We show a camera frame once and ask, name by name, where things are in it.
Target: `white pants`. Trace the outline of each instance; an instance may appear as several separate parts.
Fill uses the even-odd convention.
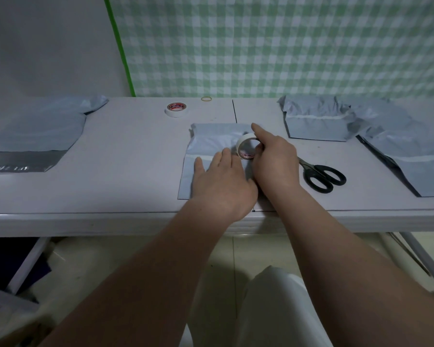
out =
[[[184,338],[185,335],[191,341],[189,330],[185,329]],[[192,346],[192,341],[190,344],[182,339],[182,346]],[[234,346],[333,345],[313,308],[304,281],[281,268],[267,267],[245,289]]]

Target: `hand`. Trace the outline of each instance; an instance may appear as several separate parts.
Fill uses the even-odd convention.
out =
[[[299,160],[294,145],[255,123],[252,123],[251,128],[260,140],[255,149],[252,169],[265,195],[270,199],[300,189]]]
[[[230,149],[217,152],[207,172],[200,157],[194,162],[192,200],[210,213],[210,221],[224,221],[226,226],[243,219],[257,201],[254,180],[246,180],[240,157]]]

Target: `masking tape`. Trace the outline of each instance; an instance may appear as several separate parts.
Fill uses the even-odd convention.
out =
[[[240,151],[240,147],[243,143],[249,140],[257,140],[260,141],[255,134],[253,133],[247,133],[240,137],[240,139],[237,142],[237,154],[240,158],[244,160],[252,160],[255,157],[255,153],[244,153],[243,151]]]
[[[164,112],[173,118],[183,117],[188,114],[188,107],[183,102],[173,102],[168,104]]]

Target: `left hand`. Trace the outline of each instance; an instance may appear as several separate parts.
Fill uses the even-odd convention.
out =
[[[254,180],[246,180],[240,157],[230,149],[217,152],[207,171],[200,157],[194,162],[192,201],[209,212],[210,221],[224,221],[228,227],[243,219],[257,201]]]

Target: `black scissor handle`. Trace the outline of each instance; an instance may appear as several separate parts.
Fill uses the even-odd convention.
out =
[[[325,186],[325,188],[314,184],[311,179],[318,180],[318,182],[323,184]],[[326,180],[326,178],[323,175],[316,172],[314,169],[305,169],[304,170],[304,180],[310,187],[312,187],[317,192],[330,193],[331,191],[333,191],[333,184],[330,183],[328,180]]]
[[[347,181],[346,176],[335,168],[331,168],[329,166],[322,166],[322,165],[315,165],[314,168],[322,172],[324,174],[325,179],[334,185],[341,186],[344,185]],[[325,172],[330,172],[336,175],[338,179],[332,177],[331,175]]]

